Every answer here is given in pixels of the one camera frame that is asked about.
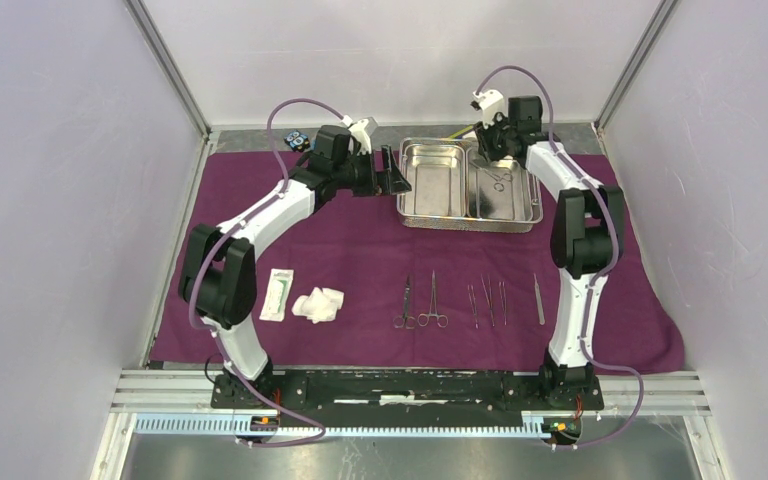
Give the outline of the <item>metal mesh instrument tray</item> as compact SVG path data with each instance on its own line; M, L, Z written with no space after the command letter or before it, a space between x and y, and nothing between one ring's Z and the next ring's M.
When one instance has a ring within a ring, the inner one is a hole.
M450 140L450 139L444 139L444 138L432 138L432 139L449 140L449 141L457 142L462 146L464 146L466 151L468 151L471 147L478 148L478 144L475 140L471 140L471 141ZM538 184L537 193L540 195L541 205L542 205L540 182L539 180L537 180L537 178L534 175L531 174L531 176ZM465 215L462 217L444 217L439 219L431 219L431 218L411 219L411 218L404 217L399 211L398 213L401 216L402 223L407 227L435 229L435 230L456 230L456 231L495 232L495 233L527 233L530 230L532 230L532 228L536 224L538 224L538 223L531 224L530 226L526 226L526 228L522 230L514 230L510 227L505 228L503 225L496 225L496 224L487 225L485 223L479 222L477 219L468 218L467 209L466 209Z

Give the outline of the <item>purple cloth wrap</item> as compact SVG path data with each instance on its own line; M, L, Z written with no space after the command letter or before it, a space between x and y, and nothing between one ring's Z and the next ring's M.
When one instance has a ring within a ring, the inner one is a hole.
M189 228L211 226L253 205L281 180L271 152L217 153L203 172ZM444 367L536 371L555 324L560 280L549 250L551 218L525 234L408 228L395 199L354 198L341 191L321 211L275 241L257 262L253 311L264 350L276 365ZM595 321L595 358L641 373L681 370L684 342L646 276L640 249L626 222L624 255L603 289ZM259 319L272 269L292 269L291 305L314 287L345 293L332 322L314 324L288 314L282 322ZM396 329L406 277L411 314L429 307L436 272L439 311L447 328L431 323ZM546 324L539 325L533 274L539 279ZM489 275L495 326L489 321L480 276ZM218 352L207 330L191 327L174 273L151 361L201 363ZM503 325L498 282L506 284L508 324ZM467 286L474 286L480 328L475 329Z

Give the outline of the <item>steel surgical scissors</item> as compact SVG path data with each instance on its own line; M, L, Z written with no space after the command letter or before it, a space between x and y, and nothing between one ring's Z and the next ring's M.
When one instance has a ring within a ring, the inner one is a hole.
M402 306L400 313L393 318L393 326L396 329L411 330L418 325L416 317L411 314L412 279L408 275L403 289Z

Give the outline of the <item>steel hemostat clamp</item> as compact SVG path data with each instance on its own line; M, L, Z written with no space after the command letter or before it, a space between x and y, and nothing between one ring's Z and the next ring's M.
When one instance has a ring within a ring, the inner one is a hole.
M493 189L497 192L504 192L513 181L513 175L509 169L484 168L482 172L493 181Z
M435 271L433 271L431 274L429 307L426 312L420 313L417 317L417 324L420 327L428 326L431 323L436 324L439 328L447 328L449 325L448 316L445 314L442 314L439 311L438 289L437 289L437 280L436 280Z

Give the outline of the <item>thin curved steel tweezers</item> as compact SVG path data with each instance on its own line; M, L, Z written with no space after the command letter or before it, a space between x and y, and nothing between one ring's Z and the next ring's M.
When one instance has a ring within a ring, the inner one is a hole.
M500 298L500 305L501 305L501 311L502 311L502 322L503 325L508 324L508 308L507 308L507 295L506 295L506 284L504 281L498 282L498 291L499 291L499 298Z

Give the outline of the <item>white gauze wad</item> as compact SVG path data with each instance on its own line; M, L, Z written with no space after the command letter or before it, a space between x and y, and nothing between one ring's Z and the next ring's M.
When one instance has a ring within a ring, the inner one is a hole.
M344 303L345 293L331 288L315 287L309 295L300 295L291 313L314 324L332 322Z

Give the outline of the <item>steel needle holder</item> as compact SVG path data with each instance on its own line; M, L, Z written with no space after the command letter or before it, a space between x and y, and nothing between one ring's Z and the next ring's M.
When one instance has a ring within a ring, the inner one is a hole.
M494 315L494 308L493 308L493 295L492 295L491 281L489 279L489 276L488 275L484 275L484 274L482 274L480 276L480 279L481 279L481 284L482 284L482 289L483 289L483 292L484 292L485 300L486 300L486 303L487 303L490 325L492 327L494 327L495 326L495 315Z

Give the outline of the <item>suture packet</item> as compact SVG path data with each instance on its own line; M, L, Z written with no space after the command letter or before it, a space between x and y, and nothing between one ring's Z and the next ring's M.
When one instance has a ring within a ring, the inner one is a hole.
M282 322L286 304L294 280L292 269L272 269L259 319L267 322Z

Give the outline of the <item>steel forceps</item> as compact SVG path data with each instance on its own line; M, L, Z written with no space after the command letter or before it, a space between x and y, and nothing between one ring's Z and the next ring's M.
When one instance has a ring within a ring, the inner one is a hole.
M540 283L536 273L533 274L533 280L533 290L535 295L538 323L539 325L544 326L546 324L545 311L542 301Z

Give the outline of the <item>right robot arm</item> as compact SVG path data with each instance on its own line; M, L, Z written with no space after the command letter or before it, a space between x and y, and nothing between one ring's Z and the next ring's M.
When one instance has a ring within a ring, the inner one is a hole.
M561 289L537 392L545 405L562 408L594 388L591 336L602 289L622 255L624 193L587 174L542 129L539 97L507 99L486 90L474 94L471 105L481 114L475 125L480 153L491 162L516 161L556 202L550 253Z

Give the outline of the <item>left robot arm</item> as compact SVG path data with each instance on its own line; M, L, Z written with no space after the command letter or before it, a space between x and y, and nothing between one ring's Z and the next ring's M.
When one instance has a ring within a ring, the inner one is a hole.
M373 149L376 127L370 117L321 127L311 149L267 195L218 226L195 226L187 237L178 295L191 310L192 324L216 338L227 368L238 377L235 392L250 407L266 405L274 394L273 379L263 373L270 359L252 318L258 258L341 190L372 197L411 189L392 149Z

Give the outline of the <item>steel left inner pan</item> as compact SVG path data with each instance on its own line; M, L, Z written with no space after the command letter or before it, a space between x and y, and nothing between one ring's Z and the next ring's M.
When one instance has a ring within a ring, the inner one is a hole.
M462 217L466 213L467 151L461 144L432 138L402 142L400 169L411 190L398 197L407 218Z

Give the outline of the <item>steel pan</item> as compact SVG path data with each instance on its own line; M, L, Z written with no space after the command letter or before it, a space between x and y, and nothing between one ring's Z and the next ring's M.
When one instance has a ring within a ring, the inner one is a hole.
M400 169L411 190L398 197L407 218L462 217L466 213L467 151L461 144L432 138L402 142Z
M514 230L539 223L543 212L538 184L531 174L513 159L487 161L471 147L467 151L466 188L467 217L487 225L503 225ZM504 192L493 189L493 181L482 172L484 168L509 169L513 181Z

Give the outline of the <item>steel right inner pan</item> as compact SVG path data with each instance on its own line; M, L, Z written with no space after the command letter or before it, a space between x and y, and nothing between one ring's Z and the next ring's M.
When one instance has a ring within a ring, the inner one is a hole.
M467 151L466 188L467 217L487 225L503 225L514 230L539 223L543 212L538 184L531 174L513 159L487 161L471 147ZM504 192L493 189L493 181L482 172L484 168L509 169L513 181Z

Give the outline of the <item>black blue toy car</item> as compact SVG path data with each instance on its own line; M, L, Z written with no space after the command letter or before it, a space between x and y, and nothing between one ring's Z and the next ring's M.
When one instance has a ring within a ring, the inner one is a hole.
M284 143L294 152L303 153L312 146L310 137L299 130L292 130L284 136Z

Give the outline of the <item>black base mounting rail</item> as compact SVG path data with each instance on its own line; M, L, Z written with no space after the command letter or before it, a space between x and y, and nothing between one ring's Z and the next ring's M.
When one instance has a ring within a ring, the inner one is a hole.
M456 370L303 370L264 374L250 392L224 371L214 380L210 405L254 410L263 397L290 410L282 427L313 422L328 429L405 427L514 427L524 412L600 411L605 402L593 380L585 387L549 387L537 374Z

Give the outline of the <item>aluminium corner frame rail right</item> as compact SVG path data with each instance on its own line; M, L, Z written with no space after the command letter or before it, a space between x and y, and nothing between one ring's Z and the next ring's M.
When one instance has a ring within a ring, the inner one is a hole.
M654 13L650 17L643 33L632 50L632 53L608 95L607 100L603 104L596 120L593 122L593 127L598 134L605 129L617 112L621 102L630 90L634 80L679 4L679 0L660 0L658 2Z

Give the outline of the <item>aluminium corner frame rail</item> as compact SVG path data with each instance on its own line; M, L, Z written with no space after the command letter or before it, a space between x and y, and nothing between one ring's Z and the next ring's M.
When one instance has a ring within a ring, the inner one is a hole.
M123 3L170 83L190 122L203 138L208 138L211 134L211 126L198 106L196 98L163 39L148 6L142 0L124 0Z
M650 17L643 33L632 50L632 53L608 95L607 100L603 104L596 120L593 122L593 127L598 134L605 129L617 112L621 102L630 90L634 80L679 4L679 0L660 0L658 2L654 13Z

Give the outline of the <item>aluminium corner frame rail left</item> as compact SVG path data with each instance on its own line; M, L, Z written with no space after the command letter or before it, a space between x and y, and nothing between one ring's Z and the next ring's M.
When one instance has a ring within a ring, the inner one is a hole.
M196 98L163 39L148 6L142 0L124 0L123 3L170 83L190 122L203 138L208 138L211 134L211 126L198 106Z

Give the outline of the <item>aluminium front frame rail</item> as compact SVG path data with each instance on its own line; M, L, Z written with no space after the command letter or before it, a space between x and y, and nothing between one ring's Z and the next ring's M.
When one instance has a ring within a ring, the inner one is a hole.
M509 399L469 400L463 405L387 394L382 400L319 402L309 417L318 427L248 401L218 408L218 387L195 370L126 370L111 411L128 414L137 433L228 435L249 439L309 438L546 438L550 428L572 419L617 420L707 417L709 401L693 372L647 375L644 390L633 378L607 376L598 388L599 410L547 410L516 406Z

